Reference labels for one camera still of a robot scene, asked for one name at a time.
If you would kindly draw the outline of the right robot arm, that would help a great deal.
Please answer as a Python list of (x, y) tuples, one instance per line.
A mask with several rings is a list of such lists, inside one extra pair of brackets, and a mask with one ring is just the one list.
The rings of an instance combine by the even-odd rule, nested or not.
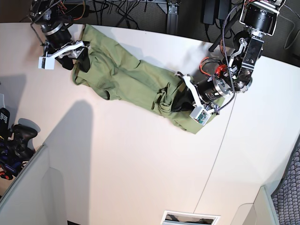
[(72, 70), (76, 61), (81, 71), (89, 71), (89, 41), (73, 39), (68, 30), (74, 22), (87, 17), (89, 9), (85, 0), (79, 4), (64, 0), (31, 2), (28, 14), (30, 27), (43, 48), (43, 55), (38, 59), (40, 69), (53, 70), (55, 62), (59, 62), (63, 68)]

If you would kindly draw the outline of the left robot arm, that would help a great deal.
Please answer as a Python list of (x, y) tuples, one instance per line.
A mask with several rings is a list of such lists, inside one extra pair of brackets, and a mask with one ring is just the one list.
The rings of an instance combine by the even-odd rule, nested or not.
[[(173, 112), (190, 112), (190, 117), (204, 126), (212, 115), (218, 115), (223, 107), (217, 100), (248, 91), (252, 73), (263, 52), (264, 36), (273, 36), (280, 9), (284, 0), (245, 0), (236, 6), (236, 15), (231, 18), (231, 9), (221, 28), (221, 35), (210, 50), (219, 46), (222, 58), (205, 57), (199, 65), (205, 79), (196, 82), (192, 76), (177, 72), (184, 82), (184, 89), (176, 95)], [(234, 51), (228, 53), (225, 34), (239, 21), (244, 29), (233, 38)]]

